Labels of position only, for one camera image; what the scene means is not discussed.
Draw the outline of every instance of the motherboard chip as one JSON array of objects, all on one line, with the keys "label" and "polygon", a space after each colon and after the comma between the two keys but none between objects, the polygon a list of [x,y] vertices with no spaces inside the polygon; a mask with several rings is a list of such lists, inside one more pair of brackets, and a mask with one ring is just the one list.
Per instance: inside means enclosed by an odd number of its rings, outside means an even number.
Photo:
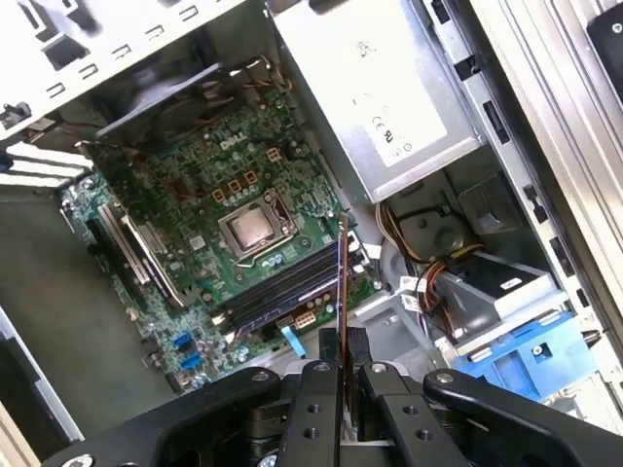
[{"label": "motherboard chip", "polygon": [[231,221],[230,226],[243,251],[252,248],[261,241],[270,240],[275,235],[271,223],[259,205]]},{"label": "motherboard chip", "polygon": [[254,258],[292,238],[297,231],[275,189],[218,221],[221,234],[239,260]]}]

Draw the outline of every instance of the yellow wire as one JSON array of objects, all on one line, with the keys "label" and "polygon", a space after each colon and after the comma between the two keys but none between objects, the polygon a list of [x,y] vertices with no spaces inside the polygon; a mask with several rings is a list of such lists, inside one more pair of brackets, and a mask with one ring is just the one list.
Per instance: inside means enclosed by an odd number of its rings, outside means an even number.
[{"label": "yellow wire", "polygon": [[387,214],[387,218],[389,219],[389,222],[391,223],[391,226],[392,226],[393,230],[395,231],[396,235],[400,239],[400,242],[404,245],[405,250],[407,250],[407,253],[409,253],[409,256],[411,256],[412,258],[414,258],[414,259],[416,259],[418,261],[423,261],[423,259],[420,258],[418,253],[416,253],[413,250],[413,248],[411,248],[411,246],[409,246],[409,244],[407,243],[407,239],[400,232],[400,229],[398,228],[398,225],[396,224],[396,221],[394,220],[393,216],[391,216],[389,214],[389,212],[385,212],[385,213]]},{"label": "yellow wire", "polygon": [[474,250],[476,250],[478,248],[484,248],[484,247],[485,247],[485,245],[483,245],[482,243],[476,243],[474,245],[464,246],[464,247],[460,248],[459,250],[455,251],[454,253],[452,253],[450,256],[452,258],[455,258],[455,259],[456,258],[460,258],[461,256],[463,256],[463,255],[465,255],[465,254],[467,254],[467,253],[469,253],[471,251],[474,251]]},{"label": "yellow wire", "polygon": [[383,225],[383,222],[381,220],[381,205],[380,204],[377,204],[375,207],[375,219],[377,221],[377,227],[381,231],[381,234],[383,234],[383,236],[389,243],[391,243],[393,246],[398,248],[398,245],[396,244],[395,240],[393,239],[393,237],[389,234],[389,232],[385,229],[385,226]]}]

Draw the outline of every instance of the wire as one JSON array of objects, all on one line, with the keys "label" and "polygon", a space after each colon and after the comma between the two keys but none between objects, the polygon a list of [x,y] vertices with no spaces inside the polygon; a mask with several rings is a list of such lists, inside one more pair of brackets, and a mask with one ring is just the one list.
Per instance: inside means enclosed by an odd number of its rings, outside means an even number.
[{"label": "wire", "polygon": [[376,219],[379,230],[384,237],[401,251],[406,251],[407,255],[415,263],[427,265],[428,261],[424,261],[413,248],[407,243],[402,233],[402,229],[395,220],[395,216],[391,209],[385,203],[379,203],[376,206]]}]

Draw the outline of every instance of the cpu fan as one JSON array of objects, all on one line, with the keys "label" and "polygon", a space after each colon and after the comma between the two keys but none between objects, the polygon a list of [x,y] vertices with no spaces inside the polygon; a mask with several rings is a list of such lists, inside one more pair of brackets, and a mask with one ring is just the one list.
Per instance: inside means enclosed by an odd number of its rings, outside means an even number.
[{"label": "cpu fan", "polygon": [[188,44],[174,44],[137,63],[92,94],[109,122],[96,137],[157,153],[238,102],[239,90],[219,63]]}]

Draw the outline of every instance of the pcie slot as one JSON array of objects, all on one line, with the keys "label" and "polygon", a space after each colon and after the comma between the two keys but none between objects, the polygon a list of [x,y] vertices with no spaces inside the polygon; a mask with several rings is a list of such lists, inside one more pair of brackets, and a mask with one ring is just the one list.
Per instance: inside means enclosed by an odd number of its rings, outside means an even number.
[{"label": "pcie slot", "polygon": [[175,307],[184,307],[190,305],[199,298],[201,289],[199,287],[191,287],[186,291],[180,292],[160,263],[154,252],[149,247],[147,240],[140,233],[140,230],[132,222],[129,216],[124,216],[121,220],[122,224],[127,227],[129,233],[135,238],[138,248],[142,250],[144,255],[143,266],[150,272],[154,283],[158,286],[163,297]]},{"label": "pcie slot", "polygon": [[108,232],[115,238],[115,241],[119,245],[119,248],[123,252],[126,260],[128,261],[129,266],[136,275],[136,279],[138,283],[141,285],[145,285],[150,282],[149,275],[140,260],[136,256],[136,253],[132,250],[128,241],[124,237],[124,234],[121,230],[121,226],[115,219],[114,214],[110,210],[110,206],[108,204],[102,204],[97,208],[99,211],[99,215],[101,216],[102,221],[106,225]]}]

